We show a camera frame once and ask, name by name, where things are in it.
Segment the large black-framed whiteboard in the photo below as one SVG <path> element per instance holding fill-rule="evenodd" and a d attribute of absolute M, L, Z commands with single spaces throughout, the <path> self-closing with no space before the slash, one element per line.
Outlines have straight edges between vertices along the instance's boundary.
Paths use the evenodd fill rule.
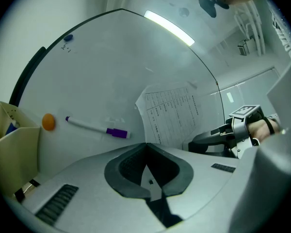
<path fill-rule="evenodd" d="M 56 118 L 55 129 L 43 130 L 39 156 L 82 158 L 146 142 L 135 105 L 149 85 L 189 82 L 196 87 L 202 133 L 224 122 L 218 82 L 202 59 L 178 37 L 137 13 L 117 9 L 95 16 L 46 48 L 30 77 L 19 106 L 41 123 Z M 94 126 L 130 132 L 113 137 L 68 123 L 72 117 Z"/>

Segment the beige magnetic storage box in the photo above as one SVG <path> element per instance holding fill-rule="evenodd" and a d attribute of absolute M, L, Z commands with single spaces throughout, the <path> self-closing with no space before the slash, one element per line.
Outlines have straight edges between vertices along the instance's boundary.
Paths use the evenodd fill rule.
<path fill-rule="evenodd" d="M 5 135 L 11 122 L 19 128 Z M 38 173 L 40 127 L 18 107 L 0 101 L 0 191 L 13 195 Z"/>

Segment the orange round magnet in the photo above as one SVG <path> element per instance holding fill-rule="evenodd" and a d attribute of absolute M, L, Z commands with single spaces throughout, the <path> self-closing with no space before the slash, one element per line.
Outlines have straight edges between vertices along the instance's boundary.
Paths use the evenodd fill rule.
<path fill-rule="evenodd" d="M 52 114 L 45 114 L 42 118 L 42 126 L 47 131 L 52 131 L 55 128 L 55 118 Z"/>

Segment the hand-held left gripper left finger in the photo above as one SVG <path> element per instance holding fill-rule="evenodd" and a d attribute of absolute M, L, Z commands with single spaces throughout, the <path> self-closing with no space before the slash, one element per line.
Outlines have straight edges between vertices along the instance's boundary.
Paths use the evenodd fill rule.
<path fill-rule="evenodd" d="M 133 145 L 83 158 L 69 165 L 25 199 L 31 213 L 38 210 L 65 184 L 78 188 L 55 223 L 59 230 L 164 230 L 144 199 L 128 199 L 106 182 L 104 169 Z"/>

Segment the grey ceiling unit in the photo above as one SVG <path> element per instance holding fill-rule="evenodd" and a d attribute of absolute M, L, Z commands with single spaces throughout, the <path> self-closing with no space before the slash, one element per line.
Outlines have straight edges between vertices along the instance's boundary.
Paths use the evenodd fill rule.
<path fill-rule="evenodd" d="M 240 55 L 242 56 L 247 56 L 249 55 L 249 50 L 248 50 L 248 46 L 247 46 L 247 40 L 242 40 L 238 43 L 237 45 Z"/>

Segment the long ceiling light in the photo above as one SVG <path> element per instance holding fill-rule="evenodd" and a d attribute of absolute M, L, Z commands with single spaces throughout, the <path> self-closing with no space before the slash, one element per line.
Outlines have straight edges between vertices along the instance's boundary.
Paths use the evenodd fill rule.
<path fill-rule="evenodd" d="M 159 24 L 163 28 L 165 28 L 167 31 L 178 37 L 180 40 L 182 40 L 186 45 L 191 46 L 195 43 L 193 38 L 191 38 L 186 32 L 184 32 L 181 28 L 179 28 L 177 25 L 172 23 L 171 21 L 165 19 L 164 17 L 147 10 L 144 14 L 144 17 Z"/>

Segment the blue cap marker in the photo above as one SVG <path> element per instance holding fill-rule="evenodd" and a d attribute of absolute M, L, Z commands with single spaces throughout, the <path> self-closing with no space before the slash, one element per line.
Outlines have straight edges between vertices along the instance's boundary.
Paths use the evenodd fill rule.
<path fill-rule="evenodd" d="M 19 128 L 19 123 L 17 121 L 13 121 L 10 123 L 5 135 L 8 135 L 9 133 L 17 130 Z"/>

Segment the white printed paper sheet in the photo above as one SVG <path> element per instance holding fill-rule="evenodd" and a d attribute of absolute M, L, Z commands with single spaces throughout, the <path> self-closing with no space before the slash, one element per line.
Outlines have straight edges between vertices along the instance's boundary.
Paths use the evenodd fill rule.
<path fill-rule="evenodd" d="M 143 121 L 147 143 L 182 150 L 184 141 L 201 121 L 196 87 L 189 82 L 149 85 L 135 105 Z"/>

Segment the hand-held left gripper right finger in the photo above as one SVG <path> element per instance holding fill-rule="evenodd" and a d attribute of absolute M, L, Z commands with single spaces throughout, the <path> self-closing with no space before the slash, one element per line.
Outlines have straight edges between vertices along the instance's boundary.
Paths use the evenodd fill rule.
<path fill-rule="evenodd" d="M 146 221 L 188 220 L 215 197 L 238 163 L 155 144 L 147 144 L 146 160 L 154 178 L 145 201 Z"/>

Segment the person's right hand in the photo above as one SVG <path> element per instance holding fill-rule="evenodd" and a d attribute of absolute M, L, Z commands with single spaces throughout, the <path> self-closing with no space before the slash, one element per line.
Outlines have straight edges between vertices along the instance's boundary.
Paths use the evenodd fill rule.
<path fill-rule="evenodd" d="M 267 123 L 264 120 L 260 120 L 247 125 L 248 131 L 253 138 L 256 138 L 259 142 L 270 136 L 270 131 Z"/>

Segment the person's grey shirt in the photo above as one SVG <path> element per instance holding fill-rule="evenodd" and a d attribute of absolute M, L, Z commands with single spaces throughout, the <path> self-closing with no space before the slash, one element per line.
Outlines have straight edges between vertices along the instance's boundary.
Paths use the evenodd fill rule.
<path fill-rule="evenodd" d="M 267 97 L 279 117 L 281 127 L 291 130 L 291 63 L 267 93 Z"/>

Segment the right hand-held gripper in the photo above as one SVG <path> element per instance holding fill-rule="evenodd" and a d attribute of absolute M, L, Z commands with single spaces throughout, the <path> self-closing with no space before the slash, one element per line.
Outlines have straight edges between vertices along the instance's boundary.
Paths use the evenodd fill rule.
<path fill-rule="evenodd" d="M 206 152 L 209 146 L 223 145 L 230 148 L 233 155 L 241 159 L 245 150 L 259 145 L 259 140 L 251 136 L 247 125 L 261 120 L 260 105 L 243 105 L 229 114 L 225 125 L 222 125 L 210 133 L 203 133 L 195 136 L 188 143 L 189 152 Z M 221 134 L 233 133 L 235 146 L 230 147 L 226 137 Z"/>

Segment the white ceiling pipes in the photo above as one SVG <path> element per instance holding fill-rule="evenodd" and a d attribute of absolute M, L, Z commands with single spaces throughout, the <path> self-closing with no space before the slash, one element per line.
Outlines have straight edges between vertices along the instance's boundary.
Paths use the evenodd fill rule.
<path fill-rule="evenodd" d="M 237 5 L 234 10 L 234 19 L 244 35 L 244 50 L 248 53 L 257 51 L 258 56 L 266 53 L 262 22 L 255 3 L 249 2 Z"/>

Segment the brown elastic wrist band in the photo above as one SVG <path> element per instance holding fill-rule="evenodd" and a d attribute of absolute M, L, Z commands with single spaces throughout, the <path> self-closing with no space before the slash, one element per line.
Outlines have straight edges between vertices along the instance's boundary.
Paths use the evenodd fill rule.
<path fill-rule="evenodd" d="M 266 125 L 267 125 L 267 127 L 269 129 L 270 135 L 275 134 L 274 128 L 273 128 L 270 120 L 267 117 L 264 117 L 263 120 L 265 121 L 265 123 L 266 123 Z"/>

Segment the purple capped marker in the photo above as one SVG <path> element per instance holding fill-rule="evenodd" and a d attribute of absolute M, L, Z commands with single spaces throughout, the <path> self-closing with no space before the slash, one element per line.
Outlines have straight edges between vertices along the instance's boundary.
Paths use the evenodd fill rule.
<path fill-rule="evenodd" d="M 116 128 L 106 128 L 106 127 L 96 127 L 93 124 L 81 121 L 81 120 L 77 120 L 75 118 L 72 118 L 71 116 L 66 116 L 65 120 L 70 123 L 73 124 L 75 126 L 81 127 L 81 128 L 85 128 L 88 130 L 92 130 L 95 132 L 100 132 L 100 133 L 105 133 L 105 134 L 109 134 L 113 137 L 118 137 L 118 138 L 123 138 L 123 139 L 129 139 L 130 138 L 130 132 L 129 131 L 125 131 L 125 130 L 120 130 L 120 129 L 116 129 Z"/>

